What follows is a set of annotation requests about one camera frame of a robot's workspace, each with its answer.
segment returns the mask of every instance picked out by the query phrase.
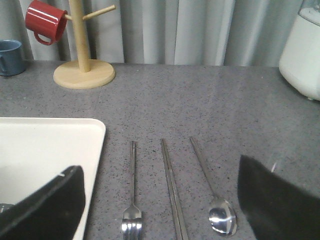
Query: wooden base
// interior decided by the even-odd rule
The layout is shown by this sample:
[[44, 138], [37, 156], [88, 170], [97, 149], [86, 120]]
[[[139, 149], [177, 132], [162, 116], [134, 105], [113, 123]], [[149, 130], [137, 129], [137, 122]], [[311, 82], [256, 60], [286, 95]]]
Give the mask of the wooden base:
[[89, 63], [90, 71], [80, 72], [78, 60], [66, 62], [55, 69], [53, 79], [68, 89], [93, 89], [115, 78], [116, 72], [108, 62], [90, 59]]

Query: mug handle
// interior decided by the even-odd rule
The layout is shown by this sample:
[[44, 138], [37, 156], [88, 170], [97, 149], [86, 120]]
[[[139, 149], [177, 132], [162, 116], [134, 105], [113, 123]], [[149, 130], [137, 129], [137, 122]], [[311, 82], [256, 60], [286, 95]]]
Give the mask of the mug handle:
[[7, 72], [4, 58], [0, 55], [0, 69], [2, 72]]
[[42, 39], [39, 37], [38, 33], [34, 32], [33, 34], [34, 34], [35, 39], [36, 39], [39, 43], [41, 43], [41, 44], [44, 44], [44, 45], [48, 45], [48, 46], [49, 46], [49, 45], [51, 45], [51, 44], [54, 43], [54, 40], [53, 40], [53, 39], [51, 39], [51, 41], [44, 41], [44, 40], [42, 40]]

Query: wooden mug stand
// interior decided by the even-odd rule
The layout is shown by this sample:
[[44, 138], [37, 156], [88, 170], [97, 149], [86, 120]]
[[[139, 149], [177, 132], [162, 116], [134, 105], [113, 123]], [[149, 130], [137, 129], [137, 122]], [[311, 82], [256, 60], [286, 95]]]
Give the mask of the wooden mug stand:
[[84, 21], [116, 9], [115, 5], [84, 15], [81, 0], [69, 0], [71, 16], [64, 17], [72, 21], [78, 60], [66, 62], [53, 73], [54, 81], [69, 89], [92, 89], [111, 82], [116, 72], [105, 61], [89, 59]]

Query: chopsticks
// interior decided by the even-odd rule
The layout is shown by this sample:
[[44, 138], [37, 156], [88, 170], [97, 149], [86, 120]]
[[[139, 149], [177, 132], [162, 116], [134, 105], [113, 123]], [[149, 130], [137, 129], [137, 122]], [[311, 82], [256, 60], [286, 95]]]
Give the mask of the chopsticks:
[[163, 138], [161, 139], [161, 149], [162, 149], [162, 155], [163, 155], [163, 161], [164, 161], [166, 182], [168, 184], [176, 239], [188, 240], [188, 233], [186, 229], [184, 216], [182, 213], [182, 208], [180, 205], [178, 190], [177, 190], [177, 186], [174, 178], [174, 172], [172, 171], [172, 165], [169, 158], [166, 141]]

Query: white tray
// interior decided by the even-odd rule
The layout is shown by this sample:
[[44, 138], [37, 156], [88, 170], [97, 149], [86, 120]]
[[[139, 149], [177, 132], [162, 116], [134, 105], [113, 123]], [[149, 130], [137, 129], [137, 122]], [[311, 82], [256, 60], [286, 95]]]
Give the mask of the white tray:
[[16, 204], [71, 165], [84, 172], [82, 240], [106, 126], [89, 118], [0, 117], [0, 203]]

